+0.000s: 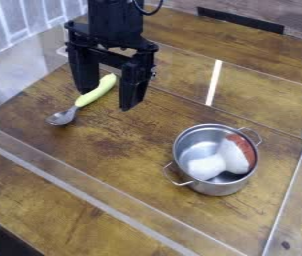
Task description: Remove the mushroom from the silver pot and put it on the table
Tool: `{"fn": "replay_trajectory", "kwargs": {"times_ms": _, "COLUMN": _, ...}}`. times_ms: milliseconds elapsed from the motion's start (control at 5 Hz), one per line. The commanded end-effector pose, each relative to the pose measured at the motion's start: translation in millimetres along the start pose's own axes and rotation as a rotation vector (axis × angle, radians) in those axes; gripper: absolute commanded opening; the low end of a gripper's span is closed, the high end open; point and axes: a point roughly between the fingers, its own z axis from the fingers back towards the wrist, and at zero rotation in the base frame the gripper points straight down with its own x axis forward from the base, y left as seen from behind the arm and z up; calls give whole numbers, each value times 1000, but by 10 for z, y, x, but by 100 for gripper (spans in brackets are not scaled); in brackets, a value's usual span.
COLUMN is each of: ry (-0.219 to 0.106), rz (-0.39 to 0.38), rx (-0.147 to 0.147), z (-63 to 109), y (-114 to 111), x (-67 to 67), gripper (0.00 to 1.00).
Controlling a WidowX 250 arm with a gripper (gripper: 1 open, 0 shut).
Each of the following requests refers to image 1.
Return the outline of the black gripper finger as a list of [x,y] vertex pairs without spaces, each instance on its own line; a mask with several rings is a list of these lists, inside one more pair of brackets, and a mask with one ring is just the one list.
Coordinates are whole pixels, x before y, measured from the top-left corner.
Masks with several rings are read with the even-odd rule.
[[142,101],[152,68],[153,54],[146,52],[137,52],[122,64],[118,87],[118,107],[122,111],[128,111]]
[[68,43],[66,52],[74,86],[85,94],[98,85],[98,62],[88,48]]

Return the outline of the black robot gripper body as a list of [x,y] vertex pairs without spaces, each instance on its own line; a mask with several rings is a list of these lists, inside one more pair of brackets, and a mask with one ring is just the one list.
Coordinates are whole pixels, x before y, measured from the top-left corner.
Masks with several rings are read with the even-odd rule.
[[88,22],[68,21],[68,43],[88,48],[96,61],[117,69],[137,52],[153,54],[158,46],[142,37],[144,0],[88,0]]

